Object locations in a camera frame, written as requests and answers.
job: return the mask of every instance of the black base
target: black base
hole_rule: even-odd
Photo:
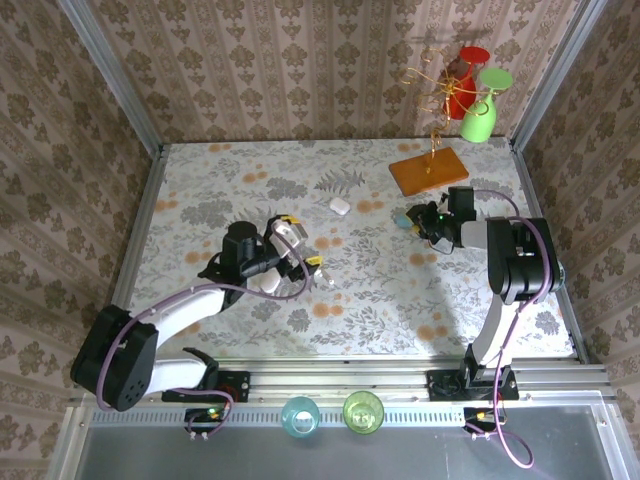
[[[236,403],[247,403],[251,388],[251,374],[249,372],[218,371],[215,388],[233,397]],[[167,403],[224,403],[226,399],[219,395],[185,395],[168,390],[162,393],[162,401]]]
[[[499,392],[503,400],[520,398],[516,376],[512,370],[509,369],[501,383]],[[432,402],[493,400],[493,382],[483,382],[482,385],[465,388],[460,379],[460,370],[429,370],[427,390]]]

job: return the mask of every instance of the green mug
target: green mug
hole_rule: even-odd
[[[462,138],[473,143],[489,140],[496,125],[498,114],[493,103],[494,91],[506,90],[513,84],[511,74],[501,68],[485,68],[480,72],[480,80],[489,87],[489,93],[471,105],[460,125]]]

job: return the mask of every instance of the gray floor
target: gray floor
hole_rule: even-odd
[[[191,442],[177,428],[92,428],[78,479],[580,479],[611,474],[585,407],[513,409],[507,430],[524,437],[536,464],[510,463],[497,439],[458,428],[382,428],[359,436],[321,428],[297,440],[279,428],[228,428]],[[514,447],[524,459],[524,451]]]

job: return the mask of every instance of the damask wallpaper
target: damask wallpaper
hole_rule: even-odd
[[[512,131],[579,0],[91,0],[165,143],[424,136],[425,46],[492,53]],[[438,76],[441,64],[428,71]],[[459,122],[452,130],[457,132]]]
[[[640,451],[640,2],[590,34],[525,159],[590,352],[607,365]]]
[[[0,2],[0,479],[44,478],[150,159],[55,1]]]

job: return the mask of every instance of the patterned tablecloth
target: patterned tablecloth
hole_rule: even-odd
[[[496,189],[528,214],[508,144],[444,141],[470,172],[463,185]],[[438,199],[442,191],[405,198],[391,162],[429,148],[428,140],[353,140],[172,145],[136,279],[132,307],[147,306],[190,281],[221,247],[230,222],[260,231],[277,213],[292,213],[309,240],[305,257],[321,254],[335,279],[318,282],[295,302],[245,295],[169,341],[165,351],[193,346],[216,356],[462,355],[491,301],[486,253],[438,253],[399,229],[397,213]],[[328,203],[339,196],[351,212]],[[480,216],[510,206],[478,195]],[[279,294],[299,285],[283,284]],[[555,296],[524,314],[516,357],[572,355]]]

